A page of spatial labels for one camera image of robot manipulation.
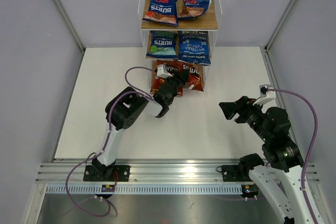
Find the small red Doritos bag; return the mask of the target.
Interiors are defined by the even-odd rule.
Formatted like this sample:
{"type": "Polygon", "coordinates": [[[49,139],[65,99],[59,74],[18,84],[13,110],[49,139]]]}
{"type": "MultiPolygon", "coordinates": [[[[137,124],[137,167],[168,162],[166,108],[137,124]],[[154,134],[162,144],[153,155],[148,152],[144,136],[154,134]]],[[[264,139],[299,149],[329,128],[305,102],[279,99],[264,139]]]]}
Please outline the small red Doritos bag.
{"type": "Polygon", "coordinates": [[[204,79],[203,79],[203,67],[200,64],[185,63],[181,64],[182,70],[188,70],[188,81],[185,85],[185,89],[194,91],[204,91],[204,79]]]}

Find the large red Doritos bag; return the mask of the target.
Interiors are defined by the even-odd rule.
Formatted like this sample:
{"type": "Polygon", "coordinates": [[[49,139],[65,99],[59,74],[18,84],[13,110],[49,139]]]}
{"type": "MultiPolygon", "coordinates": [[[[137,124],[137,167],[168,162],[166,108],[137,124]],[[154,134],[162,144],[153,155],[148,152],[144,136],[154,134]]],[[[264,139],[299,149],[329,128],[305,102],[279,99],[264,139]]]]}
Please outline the large red Doritos bag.
{"type": "Polygon", "coordinates": [[[174,75],[178,72],[182,71],[182,66],[177,60],[154,60],[152,62],[152,69],[154,73],[152,73],[151,77],[151,90],[150,93],[154,94],[160,89],[160,86],[166,83],[179,84],[180,82],[174,77],[174,75]],[[168,73],[170,73],[173,77],[161,78],[157,77],[157,66],[165,65],[168,73]]]}

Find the Kettle sea salt vinegar bag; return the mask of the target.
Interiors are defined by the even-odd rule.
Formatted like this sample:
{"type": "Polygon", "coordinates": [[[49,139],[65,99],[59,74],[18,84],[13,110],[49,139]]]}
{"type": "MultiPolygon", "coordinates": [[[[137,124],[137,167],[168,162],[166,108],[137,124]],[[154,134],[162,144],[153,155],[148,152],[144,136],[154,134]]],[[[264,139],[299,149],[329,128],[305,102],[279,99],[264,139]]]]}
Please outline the Kettle sea salt vinegar bag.
{"type": "Polygon", "coordinates": [[[178,31],[179,52],[177,59],[181,62],[211,65],[207,31],[178,31]]]}

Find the Burts sea salt vinegar bag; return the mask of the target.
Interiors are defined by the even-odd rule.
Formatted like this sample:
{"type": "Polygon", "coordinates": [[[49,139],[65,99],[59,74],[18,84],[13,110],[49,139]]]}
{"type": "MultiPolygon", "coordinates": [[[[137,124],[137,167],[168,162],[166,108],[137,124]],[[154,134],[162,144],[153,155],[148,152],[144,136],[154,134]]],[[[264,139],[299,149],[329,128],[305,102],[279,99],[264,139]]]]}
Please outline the Burts sea salt vinegar bag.
{"type": "Polygon", "coordinates": [[[150,46],[146,56],[157,59],[176,59],[177,33],[163,30],[150,31],[150,46]]]}

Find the Burts spicy chilli bag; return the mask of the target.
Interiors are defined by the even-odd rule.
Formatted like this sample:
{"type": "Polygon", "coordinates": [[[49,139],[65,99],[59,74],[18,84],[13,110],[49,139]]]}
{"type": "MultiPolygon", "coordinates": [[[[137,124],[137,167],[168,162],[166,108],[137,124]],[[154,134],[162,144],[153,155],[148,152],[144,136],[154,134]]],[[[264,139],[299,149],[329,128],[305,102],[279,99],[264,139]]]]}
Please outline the Burts spicy chilli bag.
{"type": "Polygon", "coordinates": [[[178,15],[179,20],[194,20],[203,16],[211,4],[211,0],[183,0],[184,8],[178,15]]]}
{"type": "Polygon", "coordinates": [[[149,0],[148,10],[142,20],[162,23],[170,26],[178,26],[177,0],[149,0]]]}

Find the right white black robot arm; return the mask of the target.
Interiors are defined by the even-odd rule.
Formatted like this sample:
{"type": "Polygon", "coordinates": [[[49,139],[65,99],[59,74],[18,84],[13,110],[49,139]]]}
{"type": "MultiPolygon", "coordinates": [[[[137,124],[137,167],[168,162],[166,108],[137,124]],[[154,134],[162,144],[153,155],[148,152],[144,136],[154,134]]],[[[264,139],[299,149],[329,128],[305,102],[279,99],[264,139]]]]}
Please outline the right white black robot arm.
{"type": "Polygon", "coordinates": [[[279,223],[324,223],[312,192],[306,188],[306,164],[299,147],[289,136],[291,123],[285,109],[262,107],[270,101],[266,95],[258,99],[243,96],[234,102],[221,102],[219,107],[227,120],[235,115],[237,124],[246,123],[262,139],[267,162],[282,183],[279,187],[263,162],[254,153],[241,157],[239,176],[251,180],[271,205],[279,223]]]}

